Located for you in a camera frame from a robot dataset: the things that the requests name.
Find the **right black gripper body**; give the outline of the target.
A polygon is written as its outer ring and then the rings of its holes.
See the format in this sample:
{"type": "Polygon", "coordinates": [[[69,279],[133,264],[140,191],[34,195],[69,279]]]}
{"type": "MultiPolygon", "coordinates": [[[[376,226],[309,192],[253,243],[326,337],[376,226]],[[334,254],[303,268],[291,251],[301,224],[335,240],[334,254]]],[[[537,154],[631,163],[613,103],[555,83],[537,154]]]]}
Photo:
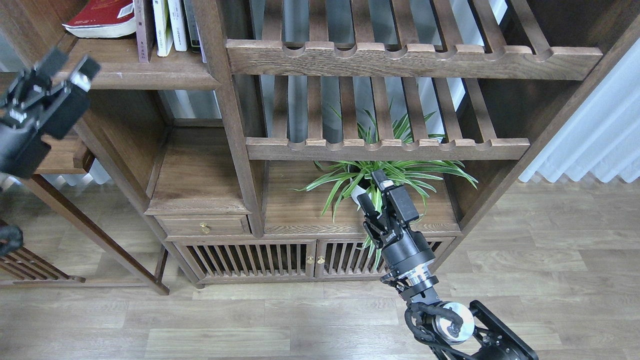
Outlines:
{"type": "Polygon", "coordinates": [[[410,228],[403,215],[366,212],[364,228],[393,278],[412,280],[430,273],[428,266],[435,260],[434,251],[421,232],[410,228]]]}

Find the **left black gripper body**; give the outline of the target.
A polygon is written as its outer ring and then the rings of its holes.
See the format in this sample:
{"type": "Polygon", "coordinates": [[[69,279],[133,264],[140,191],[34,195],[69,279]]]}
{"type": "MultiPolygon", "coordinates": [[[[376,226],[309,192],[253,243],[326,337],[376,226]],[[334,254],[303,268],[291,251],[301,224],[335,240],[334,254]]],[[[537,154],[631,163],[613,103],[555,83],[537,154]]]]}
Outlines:
{"type": "Polygon", "coordinates": [[[21,111],[10,107],[1,119],[1,171],[18,178],[30,178],[51,146],[42,141],[52,112],[21,111]]]}

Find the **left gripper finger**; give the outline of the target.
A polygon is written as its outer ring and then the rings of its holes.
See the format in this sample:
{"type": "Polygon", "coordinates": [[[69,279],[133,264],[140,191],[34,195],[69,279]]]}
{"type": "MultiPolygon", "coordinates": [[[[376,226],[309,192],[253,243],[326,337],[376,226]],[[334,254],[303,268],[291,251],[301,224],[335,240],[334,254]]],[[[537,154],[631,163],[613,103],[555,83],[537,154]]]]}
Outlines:
{"type": "Polygon", "coordinates": [[[53,86],[51,78],[68,60],[68,54],[53,47],[33,68],[23,69],[7,87],[1,98],[3,121],[24,121],[25,114],[18,114],[34,105],[43,103],[48,107],[66,87],[66,82],[53,86]]]}

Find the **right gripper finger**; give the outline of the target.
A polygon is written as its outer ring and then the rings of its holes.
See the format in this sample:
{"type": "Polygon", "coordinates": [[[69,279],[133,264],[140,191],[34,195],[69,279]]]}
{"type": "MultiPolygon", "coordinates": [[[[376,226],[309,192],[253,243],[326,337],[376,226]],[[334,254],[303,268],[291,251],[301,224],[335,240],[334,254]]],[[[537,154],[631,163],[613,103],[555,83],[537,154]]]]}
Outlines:
{"type": "Polygon", "coordinates": [[[370,196],[362,193],[357,196],[357,199],[365,215],[365,221],[363,223],[365,229],[368,231],[385,231],[386,226],[380,221],[381,214],[375,209],[370,196]]]}

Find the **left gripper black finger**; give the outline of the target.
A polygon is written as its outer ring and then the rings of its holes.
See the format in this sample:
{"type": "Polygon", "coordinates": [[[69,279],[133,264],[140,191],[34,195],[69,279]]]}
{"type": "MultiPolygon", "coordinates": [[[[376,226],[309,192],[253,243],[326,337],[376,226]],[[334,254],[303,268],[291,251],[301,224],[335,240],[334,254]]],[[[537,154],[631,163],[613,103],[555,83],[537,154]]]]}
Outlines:
{"type": "Polygon", "coordinates": [[[61,140],[78,119],[89,108],[89,92],[92,81],[101,66],[89,55],[85,55],[70,73],[50,94],[50,103],[45,107],[42,131],[61,140]]]}

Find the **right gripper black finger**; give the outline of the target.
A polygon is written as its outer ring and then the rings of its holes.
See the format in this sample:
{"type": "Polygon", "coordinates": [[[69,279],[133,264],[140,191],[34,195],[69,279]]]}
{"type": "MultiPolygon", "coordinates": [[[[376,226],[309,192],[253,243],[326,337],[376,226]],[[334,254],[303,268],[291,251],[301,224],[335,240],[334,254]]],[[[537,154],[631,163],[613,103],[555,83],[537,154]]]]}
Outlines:
{"type": "Polygon", "coordinates": [[[419,213],[404,186],[397,186],[387,177],[383,170],[376,170],[371,173],[372,179],[380,189],[382,198],[385,201],[387,214],[398,223],[405,225],[416,221],[419,213]]]}

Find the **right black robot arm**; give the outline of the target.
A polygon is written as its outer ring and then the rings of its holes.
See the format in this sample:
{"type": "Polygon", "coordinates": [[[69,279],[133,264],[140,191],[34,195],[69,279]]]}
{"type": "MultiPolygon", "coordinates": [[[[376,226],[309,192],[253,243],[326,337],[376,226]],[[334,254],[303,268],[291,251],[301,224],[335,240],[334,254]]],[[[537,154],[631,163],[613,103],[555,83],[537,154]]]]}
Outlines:
{"type": "Polygon", "coordinates": [[[438,278],[429,269],[434,252],[423,234],[410,228],[419,214],[406,188],[382,170],[372,178],[382,207],[376,210],[370,197],[360,194],[363,226],[390,270],[381,282],[406,302],[404,319],[416,341],[439,360],[536,360],[537,353],[480,301],[441,301],[434,288],[438,278]]]}

